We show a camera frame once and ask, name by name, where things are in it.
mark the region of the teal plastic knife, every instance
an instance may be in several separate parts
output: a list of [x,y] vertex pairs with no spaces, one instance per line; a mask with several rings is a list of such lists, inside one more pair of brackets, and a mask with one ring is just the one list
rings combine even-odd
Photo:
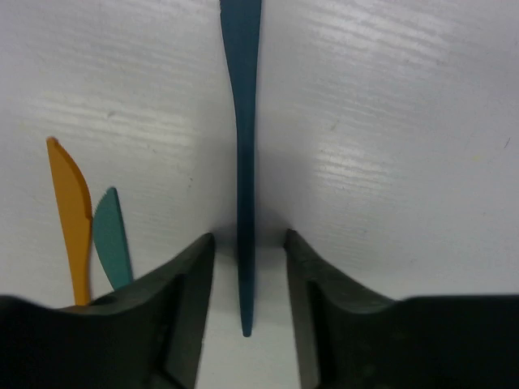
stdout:
[[220,0],[237,133],[238,294],[242,332],[251,336],[255,294],[255,110],[261,0]]
[[133,281],[130,252],[114,187],[109,188],[97,204],[92,229],[97,255],[112,288],[117,290],[130,284]]

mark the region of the orange plastic knife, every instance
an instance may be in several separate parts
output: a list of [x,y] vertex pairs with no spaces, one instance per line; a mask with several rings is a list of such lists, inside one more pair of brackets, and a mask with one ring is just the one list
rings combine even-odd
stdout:
[[71,156],[55,138],[47,139],[50,170],[62,223],[72,288],[77,306],[90,300],[88,260],[92,239],[92,203],[87,182]]

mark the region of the blue plastic spatula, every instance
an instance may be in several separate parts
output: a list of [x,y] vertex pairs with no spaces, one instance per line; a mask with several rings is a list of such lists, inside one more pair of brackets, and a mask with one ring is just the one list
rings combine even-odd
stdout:
[[255,291],[255,105],[261,0],[220,0],[221,33],[237,131],[238,289],[242,332],[250,336]]

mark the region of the plastic utensil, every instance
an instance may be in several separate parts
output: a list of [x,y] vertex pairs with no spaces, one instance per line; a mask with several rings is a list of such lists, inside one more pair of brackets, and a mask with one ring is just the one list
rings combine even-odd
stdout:
[[110,187],[99,204],[92,223],[99,260],[114,290],[133,281],[127,235],[117,190]]
[[55,138],[47,139],[47,150],[75,304],[85,306],[91,300],[88,276],[92,236],[90,193],[78,166]]

